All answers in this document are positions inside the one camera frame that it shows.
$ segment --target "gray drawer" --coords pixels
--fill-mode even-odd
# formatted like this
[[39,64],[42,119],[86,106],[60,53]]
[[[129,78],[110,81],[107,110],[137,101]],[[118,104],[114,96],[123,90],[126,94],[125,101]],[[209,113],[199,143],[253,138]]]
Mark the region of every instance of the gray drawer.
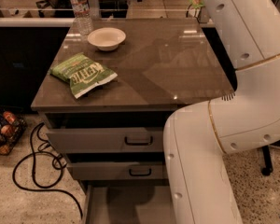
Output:
[[162,129],[52,129],[47,135],[60,153],[162,152]]
[[163,162],[79,162],[67,169],[75,180],[136,180],[164,179]]

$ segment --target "white robotic arm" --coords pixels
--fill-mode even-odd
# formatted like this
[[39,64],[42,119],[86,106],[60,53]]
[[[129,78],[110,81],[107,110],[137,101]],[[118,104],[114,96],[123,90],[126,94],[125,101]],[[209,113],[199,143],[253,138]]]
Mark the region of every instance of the white robotic arm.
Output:
[[243,223],[222,155],[280,140],[280,13],[271,0],[204,2],[238,88],[167,120],[167,172],[178,224]]

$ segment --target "bowl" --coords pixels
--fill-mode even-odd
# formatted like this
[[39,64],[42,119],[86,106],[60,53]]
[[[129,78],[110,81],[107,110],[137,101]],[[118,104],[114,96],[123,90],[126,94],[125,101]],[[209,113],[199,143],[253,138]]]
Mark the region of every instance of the bowl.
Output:
[[116,49],[125,37],[125,33],[120,29],[106,27],[91,32],[88,35],[88,41],[99,50],[110,51]]

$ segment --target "water bottle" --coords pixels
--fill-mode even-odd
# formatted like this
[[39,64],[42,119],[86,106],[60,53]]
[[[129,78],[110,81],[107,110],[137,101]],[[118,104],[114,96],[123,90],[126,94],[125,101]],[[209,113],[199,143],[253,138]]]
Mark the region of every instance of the water bottle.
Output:
[[77,28],[81,35],[88,35],[93,30],[90,8],[87,0],[71,0]]

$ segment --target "drawer handle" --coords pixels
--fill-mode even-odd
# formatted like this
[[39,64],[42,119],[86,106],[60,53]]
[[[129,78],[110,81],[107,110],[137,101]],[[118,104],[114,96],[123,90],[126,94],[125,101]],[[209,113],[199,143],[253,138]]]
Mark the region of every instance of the drawer handle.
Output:
[[145,143],[132,143],[132,142],[128,142],[128,137],[125,136],[124,137],[124,143],[127,146],[151,146],[153,143],[153,136],[150,136],[150,140],[148,142]]
[[151,175],[151,168],[148,169],[148,173],[147,174],[133,174],[133,170],[129,169],[129,174],[131,176],[148,176],[148,175]]

